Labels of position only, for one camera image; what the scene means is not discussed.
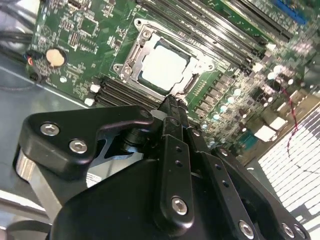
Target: chip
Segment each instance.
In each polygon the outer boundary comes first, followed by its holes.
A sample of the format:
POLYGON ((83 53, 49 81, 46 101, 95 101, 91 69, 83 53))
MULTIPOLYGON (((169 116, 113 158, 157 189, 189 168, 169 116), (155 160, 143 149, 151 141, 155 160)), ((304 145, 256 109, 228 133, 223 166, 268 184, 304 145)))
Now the chip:
POLYGON ((141 77, 165 91, 170 91, 175 83, 181 82, 187 60, 162 45, 143 60, 141 77))

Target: green circuit board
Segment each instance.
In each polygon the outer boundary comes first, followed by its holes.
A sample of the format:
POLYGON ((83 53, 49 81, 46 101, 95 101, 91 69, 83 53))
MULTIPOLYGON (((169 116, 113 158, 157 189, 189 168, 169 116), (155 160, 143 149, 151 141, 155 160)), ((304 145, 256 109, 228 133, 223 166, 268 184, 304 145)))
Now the green circuit board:
MULTIPOLYGON (((235 124, 238 109, 246 109, 248 119, 264 111, 264 107, 251 96, 256 87, 265 84, 274 66, 281 64, 285 66, 284 74, 303 79, 304 65, 316 54, 320 43, 319 8, 304 3, 294 5, 306 20, 305 24, 298 24, 272 1, 239 2, 260 9, 261 14, 269 17, 269 22, 279 25, 278 29, 266 25, 266 21, 261 24, 261 20, 252 17, 250 12, 239 10, 234 1, 228 0, 49 0, 39 8, 30 48, 44 55, 52 48, 65 53, 66 64, 61 67, 51 66, 45 57, 37 59, 35 64, 45 76, 46 84, 81 102, 92 98, 90 87, 93 79, 108 78, 159 104, 161 97, 124 81, 114 69, 115 64, 126 61, 137 40, 140 31, 135 20, 158 23, 175 34, 165 35, 158 31, 159 35, 187 54, 192 55, 188 46, 204 52, 207 48, 213 49, 214 67, 194 77, 196 81, 183 94, 183 99, 188 106, 190 120, 208 123, 206 139, 224 138, 232 143, 241 137, 235 124), (208 24, 212 22, 218 23, 215 29, 219 33, 227 30, 228 37, 217 37, 215 30, 212 34, 208 24), (211 35, 217 38, 217 42, 212 41, 211 35), (256 64, 261 65, 261 69, 252 71, 256 64), (223 88, 216 88, 219 95, 211 95, 215 97, 211 102, 204 100, 222 78, 226 82, 223 82, 223 88), (242 92, 230 104, 226 97, 234 88, 240 88, 242 92), (228 111, 219 112, 221 103, 228 105, 228 111), (219 112, 219 121, 213 119, 213 112, 219 112)), ((281 99, 277 93, 272 94, 274 100, 281 99)), ((99 101, 95 105, 105 106, 99 101)))

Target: ram slot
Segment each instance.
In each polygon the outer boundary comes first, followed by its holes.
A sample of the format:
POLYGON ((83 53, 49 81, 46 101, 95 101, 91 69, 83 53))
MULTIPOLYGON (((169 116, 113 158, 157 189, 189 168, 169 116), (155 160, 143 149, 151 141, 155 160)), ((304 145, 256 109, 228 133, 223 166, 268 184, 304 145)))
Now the ram slot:
POLYGON ((217 24, 223 24, 224 28, 226 30, 229 30, 232 32, 233 35, 235 35, 237 38, 242 39, 245 43, 249 43, 252 46, 260 46, 261 44, 252 36, 244 32, 242 29, 237 27, 236 25, 233 25, 231 22, 229 22, 227 19, 225 19, 220 13, 215 12, 213 9, 208 7, 206 4, 199 0, 182 0, 183 2, 189 2, 191 5, 193 5, 194 8, 197 8, 201 15, 203 15, 206 19, 214 19, 217 24))
POLYGON ((246 0, 232 0, 228 2, 228 4, 243 12, 254 22, 273 33, 280 40, 288 43, 293 37, 292 33, 288 32, 285 28, 272 20, 268 15, 254 6, 251 2, 248 2, 246 0))
POLYGON ((246 51, 248 54, 252 54, 255 51, 255 48, 248 44, 243 38, 239 37, 233 31, 228 28, 223 28, 217 22, 214 22, 212 17, 205 15, 203 12, 199 11, 194 5, 192 5, 188 0, 174 0, 179 8, 181 8, 185 14, 188 12, 195 16, 198 21, 204 22, 210 28, 215 29, 221 35, 224 35, 227 39, 227 42, 237 44, 238 49, 246 51))
MULTIPOLYGON (((241 48, 239 46, 235 45, 236 43, 232 42, 225 34, 223 34, 223 35, 225 36, 226 39, 223 39, 219 35, 212 32, 207 26, 201 24, 199 22, 199 20, 192 18, 190 15, 188 15, 188 12, 191 13, 192 15, 195 15, 195 16, 197 14, 192 12, 191 9, 187 9, 187 10, 183 9, 183 7, 178 4, 171 4, 170 5, 169 3, 167 3, 166 1, 163 1, 163 0, 158 0, 158 3, 159 2, 161 2, 164 6, 168 7, 170 9, 170 11, 174 12, 175 14, 179 15, 181 18, 185 19, 189 24, 192 24, 193 28, 198 28, 200 31, 202 31, 208 37, 213 39, 215 42, 219 43, 221 46, 223 46, 229 52, 236 55, 236 57, 239 60, 242 58, 242 60, 240 60, 240 61, 243 61, 250 53, 250 51, 247 53, 244 53, 243 51, 241 51, 241 48)), ((210 27, 212 29, 216 30, 217 32, 219 32, 216 28, 214 28, 212 26, 210 26, 210 27)))
POLYGON ((241 66, 241 63, 233 58, 233 56, 226 54, 225 51, 220 49, 219 47, 214 46, 212 43, 210 43, 208 40, 206 40, 204 37, 200 36, 199 34, 195 34, 192 30, 187 28, 182 23, 176 21, 174 18, 172 18, 168 14, 164 14, 160 9, 157 9, 153 4, 151 4, 148 1, 143 1, 141 5, 151 13, 157 14, 159 17, 163 18, 164 21, 171 23, 172 25, 176 26, 177 28, 181 29, 183 34, 188 36, 190 39, 204 45, 211 51, 213 51, 215 54, 217 54, 221 59, 226 59, 229 63, 232 63, 238 67, 241 66))
POLYGON ((96 100, 110 106, 140 105, 148 109, 157 109, 159 103, 113 80, 105 81, 96 100))

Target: capacitor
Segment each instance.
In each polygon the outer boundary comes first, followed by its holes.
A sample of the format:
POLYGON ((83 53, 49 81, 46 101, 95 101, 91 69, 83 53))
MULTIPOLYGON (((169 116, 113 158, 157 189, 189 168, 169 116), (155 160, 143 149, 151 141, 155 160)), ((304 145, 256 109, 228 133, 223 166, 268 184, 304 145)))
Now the capacitor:
POLYGON ((226 101, 227 101, 229 104, 235 103, 235 98, 234 98, 233 96, 231 96, 231 95, 227 95, 227 96, 225 97, 225 99, 226 99, 226 101))
POLYGON ((232 89, 232 93, 233 93, 233 96, 240 96, 241 95, 241 89, 238 88, 238 87, 235 87, 232 89))
POLYGON ((206 130, 208 128, 208 123, 206 121, 201 122, 200 127, 202 130, 206 130))
POLYGON ((239 109, 239 114, 243 119, 245 119, 248 116, 246 111, 243 109, 239 109))
POLYGON ((212 113, 212 119, 218 121, 220 119, 220 114, 215 111, 212 113))
POLYGON ((281 66, 281 65, 276 65, 276 66, 273 68, 273 72, 276 73, 276 74, 279 74, 279 73, 281 73, 282 69, 283 69, 283 66, 281 66))
POLYGON ((208 147, 212 148, 216 144, 216 140, 211 137, 208 139, 208 147))
POLYGON ((219 109, 221 113, 225 113, 228 109, 227 105, 225 105, 224 103, 219 105, 219 109))
POLYGON ((247 131, 247 127, 246 127, 246 125, 244 125, 242 122, 239 122, 239 127, 240 127, 240 129, 241 129, 241 132, 245 132, 245 131, 247 131))
POLYGON ((267 78, 269 79, 269 80, 272 80, 272 79, 275 79, 275 77, 276 77, 276 73, 275 72, 269 72, 268 73, 268 75, 267 75, 267 78))

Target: red wire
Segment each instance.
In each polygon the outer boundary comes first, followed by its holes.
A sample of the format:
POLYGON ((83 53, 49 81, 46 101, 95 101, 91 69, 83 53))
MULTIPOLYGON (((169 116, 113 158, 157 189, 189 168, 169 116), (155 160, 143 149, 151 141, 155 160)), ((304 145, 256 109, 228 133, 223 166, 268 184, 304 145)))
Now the red wire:
POLYGON ((32 62, 32 58, 31 58, 31 57, 28 57, 28 64, 31 65, 31 66, 34 64, 34 63, 32 62))
POLYGON ((286 91, 286 89, 284 87, 282 87, 282 91, 289 99, 289 105, 290 105, 290 108, 291 108, 291 114, 292 114, 292 117, 293 117, 293 120, 294 120, 294 130, 292 131, 291 136, 289 137, 288 143, 286 145, 286 151, 287 151, 288 156, 290 158, 290 152, 289 152, 290 142, 291 142, 292 138, 294 137, 294 135, 298 132, 299 129, 298 129, 298 122, 297 122, 296 112, 295 112, 295 108, 294 108, 294 104, 292 102, 292 99, 291 99, 289 93, 286 91))

